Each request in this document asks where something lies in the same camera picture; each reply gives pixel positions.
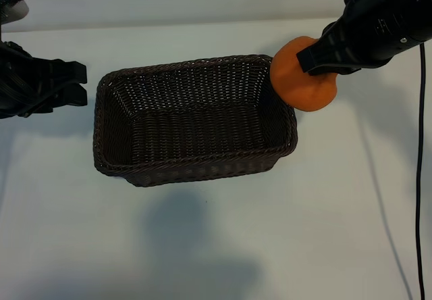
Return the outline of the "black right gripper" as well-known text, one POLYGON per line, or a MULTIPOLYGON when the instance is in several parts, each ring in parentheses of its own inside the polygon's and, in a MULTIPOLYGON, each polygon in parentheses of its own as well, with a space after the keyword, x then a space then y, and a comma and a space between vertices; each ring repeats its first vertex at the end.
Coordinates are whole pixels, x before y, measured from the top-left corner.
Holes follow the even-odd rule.
POLYGON ((296 54, 304 73, 353 74, 378 68, 431 39, 431 0, 344 0, 342 20, 296 54))

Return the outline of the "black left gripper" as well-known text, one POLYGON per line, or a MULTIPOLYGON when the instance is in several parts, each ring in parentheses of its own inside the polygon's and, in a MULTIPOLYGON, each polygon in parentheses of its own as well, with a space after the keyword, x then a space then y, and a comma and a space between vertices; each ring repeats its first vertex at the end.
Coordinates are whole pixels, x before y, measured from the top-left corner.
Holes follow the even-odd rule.
POLYGON ((1 118, 48 114, 66 105, 88 105, 86 66, 77 61, 34 58, 18 44, 1 42, 1 118), (43 90, 56 92, 52 98, 33 105, 43 90))

